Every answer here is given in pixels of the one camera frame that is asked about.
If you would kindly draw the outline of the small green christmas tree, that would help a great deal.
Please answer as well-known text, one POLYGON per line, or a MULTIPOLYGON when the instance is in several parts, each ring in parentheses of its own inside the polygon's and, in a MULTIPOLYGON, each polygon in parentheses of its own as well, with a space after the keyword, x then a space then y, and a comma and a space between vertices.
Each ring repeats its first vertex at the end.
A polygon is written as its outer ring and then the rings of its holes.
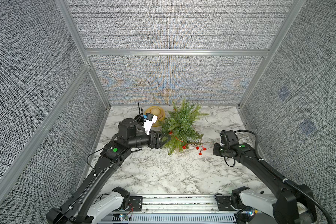
POLYGON ((170 137, 163 146, 168 150, 168 155, 176 151, 182 152, 189 146, 200 145, 203 134, 194 128, 194 124, 208 115, 201 112, 201 105, 186 100, 179 104, 172 102, 172 106, 173 109, 168 111, 168 116, 160 122, 161 132, 170 137))

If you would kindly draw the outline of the red string lights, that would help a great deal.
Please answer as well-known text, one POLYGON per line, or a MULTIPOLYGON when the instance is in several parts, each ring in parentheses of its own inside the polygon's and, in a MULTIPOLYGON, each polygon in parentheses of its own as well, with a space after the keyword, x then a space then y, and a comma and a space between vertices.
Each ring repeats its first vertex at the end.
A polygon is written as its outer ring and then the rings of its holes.
POLYGON ((189 149, 190 147, 195 148, 196 150, 199 150, 199 155, 202 155, 202 151, 207 151, 208 147, 205 147, 205 144, 208 144, 207 142, 192 142, 192 141, 182 141, 180 140, 173 131, 169 132, 169 136, 171 139, 168 141, 169 147, 168 147, 168 155, 171 156, 175 151, 177 152, 183 152, 186 149, 189 149))

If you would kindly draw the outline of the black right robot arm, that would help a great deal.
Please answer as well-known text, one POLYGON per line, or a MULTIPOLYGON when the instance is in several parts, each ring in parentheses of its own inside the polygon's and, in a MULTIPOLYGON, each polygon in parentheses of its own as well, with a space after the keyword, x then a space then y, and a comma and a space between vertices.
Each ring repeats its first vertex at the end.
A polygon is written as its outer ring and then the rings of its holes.
POLYGON ((256 193, 248 187, 231 192, 230 204, 236 210, 251 207, 275 219, 278 224, 312 224, 317 220, 312 190, 305 184, 298 185, 261 158, 247 143, 240 144, 235 131, 221 131, 220 143, 213 148, 213 155, 232 158, 252 171, 271 191, 256 193))

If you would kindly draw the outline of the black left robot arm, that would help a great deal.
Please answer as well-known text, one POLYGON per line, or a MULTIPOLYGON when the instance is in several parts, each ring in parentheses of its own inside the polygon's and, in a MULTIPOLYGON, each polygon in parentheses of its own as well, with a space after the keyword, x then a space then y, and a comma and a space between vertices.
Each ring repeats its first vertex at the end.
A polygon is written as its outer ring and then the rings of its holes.
POLYGON ((129 207, 130 193, 116 187, 100 202, 95 203, 109 178, 118 170, 132 149, 143 146, 162 148, 170 140, 170 135, 151 130, 150 121, 143 116, 124 119, 118 124, 118 133, 113 136, 100 152, 92 171, 76 192, 60 208, 52 208, 46 215, 50 224, 96 224, 108 213, 129 207))

